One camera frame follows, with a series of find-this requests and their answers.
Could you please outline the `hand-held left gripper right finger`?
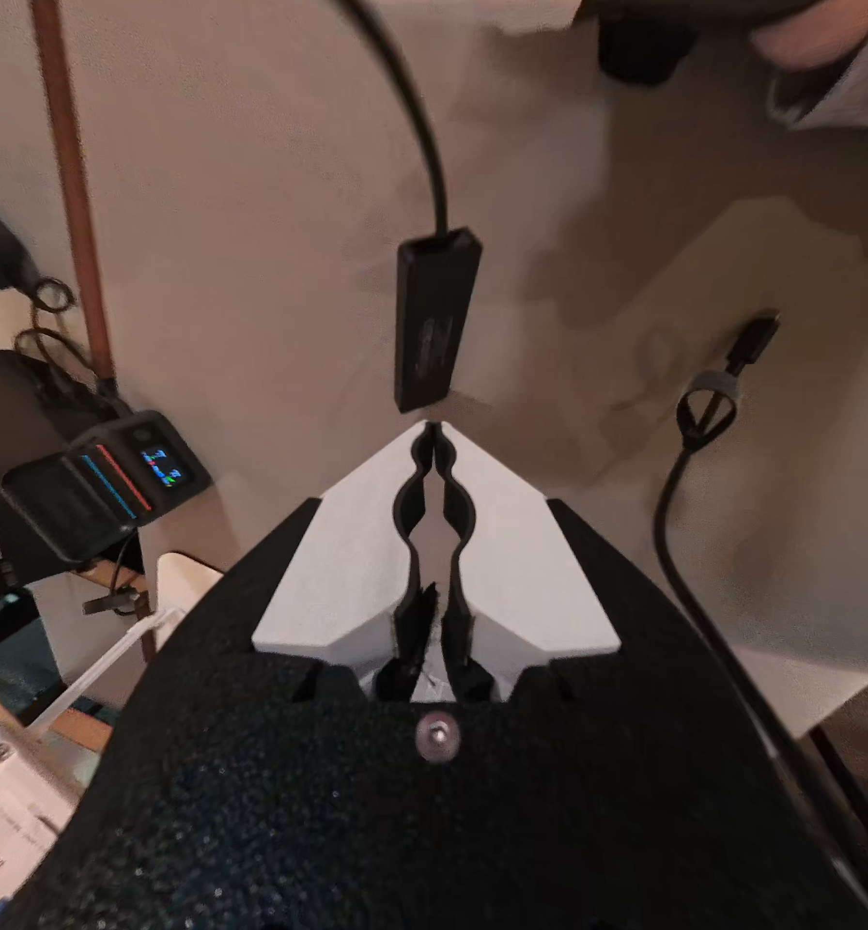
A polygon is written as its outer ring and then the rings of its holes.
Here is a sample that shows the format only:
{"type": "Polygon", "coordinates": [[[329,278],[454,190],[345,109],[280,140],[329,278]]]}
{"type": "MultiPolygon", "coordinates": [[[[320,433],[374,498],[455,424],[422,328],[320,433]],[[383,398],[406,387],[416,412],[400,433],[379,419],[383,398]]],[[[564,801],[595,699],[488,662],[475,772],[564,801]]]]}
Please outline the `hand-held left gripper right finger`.
{"type": "Polygon", "coordinates": [[[619,651],[544,494],[446,422],[436,468],[458,538],[440,636],[454,699],[505,701],[528,668],[619,651]]]}

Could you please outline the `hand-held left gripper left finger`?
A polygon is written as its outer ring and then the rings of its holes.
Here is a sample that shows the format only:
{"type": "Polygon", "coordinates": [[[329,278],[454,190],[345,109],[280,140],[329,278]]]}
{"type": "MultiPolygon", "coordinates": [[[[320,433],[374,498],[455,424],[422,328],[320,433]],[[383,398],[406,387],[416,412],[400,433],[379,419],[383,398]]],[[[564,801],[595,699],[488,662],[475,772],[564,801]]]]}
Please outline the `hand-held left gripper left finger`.
{"type": "Polygon", "coordinates": [[[372,698],[412,697],[436,618],[411,540],[435,437],[417,423],[322,495],[253,633],[258,653],[347,667],[372,698]]]}

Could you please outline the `black usb hub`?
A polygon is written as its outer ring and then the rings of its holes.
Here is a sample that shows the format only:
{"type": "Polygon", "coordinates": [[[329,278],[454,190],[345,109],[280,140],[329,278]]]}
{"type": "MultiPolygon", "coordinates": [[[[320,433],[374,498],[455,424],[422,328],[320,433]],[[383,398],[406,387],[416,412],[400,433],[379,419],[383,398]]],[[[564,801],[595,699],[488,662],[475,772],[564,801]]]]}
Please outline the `black usb hub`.
{"type": "Polygon", "coordinates": [[[469,312],[483,246],[467,227],[453,228],[440,146],[428,109],[396,40],[367,2],[336,1],[377,56],[415,134],[426,169],[433,232],[397,250],[394,400],[402,413],[444,400],[469,312]]]}

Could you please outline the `person's right forearm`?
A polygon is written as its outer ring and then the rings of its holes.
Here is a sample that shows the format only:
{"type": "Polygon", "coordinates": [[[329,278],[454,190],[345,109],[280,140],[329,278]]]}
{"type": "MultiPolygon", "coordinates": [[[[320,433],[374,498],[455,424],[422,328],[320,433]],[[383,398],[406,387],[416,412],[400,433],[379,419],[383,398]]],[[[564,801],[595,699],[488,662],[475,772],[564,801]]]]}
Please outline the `person's right forearm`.
{"type": "Polygon", "coordinates": [[[793,131],[868,129],[868,38],[832,64],[798,73],[774,69],[767,96],[774,122],[793,131]]]}

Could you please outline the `person's right hand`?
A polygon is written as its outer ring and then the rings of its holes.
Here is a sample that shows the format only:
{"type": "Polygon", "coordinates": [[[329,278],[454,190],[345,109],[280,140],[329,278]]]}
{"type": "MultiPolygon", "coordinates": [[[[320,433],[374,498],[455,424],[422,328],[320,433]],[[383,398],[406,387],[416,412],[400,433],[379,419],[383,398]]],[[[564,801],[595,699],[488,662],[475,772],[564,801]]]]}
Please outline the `person's right hand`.
{"type": "Polygon", "coordinates": [[[753,30],[750,43],[767,63],[787,73],[832,64],[868,38],[868,1],[823,1],[753,30]]]}

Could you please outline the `white board piece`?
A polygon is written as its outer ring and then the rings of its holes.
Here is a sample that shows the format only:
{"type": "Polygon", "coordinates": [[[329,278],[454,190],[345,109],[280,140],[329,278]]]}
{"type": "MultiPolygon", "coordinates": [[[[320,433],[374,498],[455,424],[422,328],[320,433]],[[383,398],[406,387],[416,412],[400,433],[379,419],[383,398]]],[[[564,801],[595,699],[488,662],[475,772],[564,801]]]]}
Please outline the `white board piece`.
{"type": "Polygon", "coordinates": [[[153,631],[157,652],[222,576],[222,572],[182,553],[167,552],[159,557],[153,631]]]}

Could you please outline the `white plastic stick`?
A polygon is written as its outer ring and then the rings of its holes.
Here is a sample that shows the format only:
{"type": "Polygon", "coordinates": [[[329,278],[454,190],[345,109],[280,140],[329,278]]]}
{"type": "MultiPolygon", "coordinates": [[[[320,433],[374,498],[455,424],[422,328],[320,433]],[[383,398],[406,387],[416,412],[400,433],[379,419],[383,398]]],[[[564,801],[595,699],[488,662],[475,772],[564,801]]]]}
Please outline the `white plastic stick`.
{"type": "Polygon", "coordinates": [[[50,730],[67,710],[72,709],[76,700],[83,697],[98,678],[111,669],[135,645],[141,646],[142,655],[149,656],[145,658],[145,664],[149,665],[185,616],[184,609],[168,607],[139,620],[121,640],[87,668],[66,691],[27,725],[26,732],[33,738],[39,738],[50,730]]]}

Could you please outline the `printed booklet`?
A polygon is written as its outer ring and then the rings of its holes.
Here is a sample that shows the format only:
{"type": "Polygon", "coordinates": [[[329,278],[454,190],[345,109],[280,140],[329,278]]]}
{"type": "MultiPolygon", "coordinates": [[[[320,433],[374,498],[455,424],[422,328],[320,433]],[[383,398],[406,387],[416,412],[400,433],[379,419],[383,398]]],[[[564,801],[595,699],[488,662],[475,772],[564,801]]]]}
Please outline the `printed booklet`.
{"type": "Polygon", "coordinates": [[[0,914],[52,849],[79,798],[28,738],[0,722],[0,914]]]}

